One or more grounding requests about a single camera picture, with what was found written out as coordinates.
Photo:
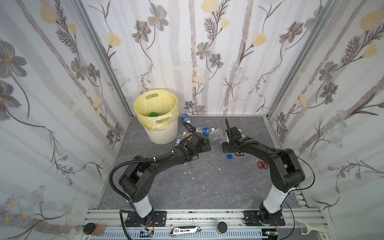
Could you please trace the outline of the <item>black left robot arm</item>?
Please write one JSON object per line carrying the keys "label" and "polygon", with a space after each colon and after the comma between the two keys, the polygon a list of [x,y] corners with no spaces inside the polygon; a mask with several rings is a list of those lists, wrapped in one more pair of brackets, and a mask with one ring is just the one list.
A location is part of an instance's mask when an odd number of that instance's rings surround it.
{"label": "black left robot arm", "polygon": [[135,222],[148,226],[154,218],[154,208],[148,194],[155,177],[174,166],[191,162],[197,159],[200,153],[210,150],[209,139],[201,133],[193,133],[170,152],[152,158],[136,156],[131,161],[117,165],[109,174],[109,184],[118,195],[129,202],[136,213]]}

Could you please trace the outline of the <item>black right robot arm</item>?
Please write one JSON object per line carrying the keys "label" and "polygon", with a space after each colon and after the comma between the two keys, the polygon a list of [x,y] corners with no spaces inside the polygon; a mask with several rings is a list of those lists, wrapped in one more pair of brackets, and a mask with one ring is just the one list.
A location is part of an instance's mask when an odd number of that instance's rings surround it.
{"label": "black right robot arm", "polygon": [[291,149],[276,149],[247,136],[243,137],[237,127],[230,127],[227,118],[225,122],[228,140],[223,143],[223,152],[252,155],[269,166],[271,190],[260,204],[256,216],[249,219],[256,226],[270,226],[275,223],[283,226],[283,204],[306,178],[298,157]]}

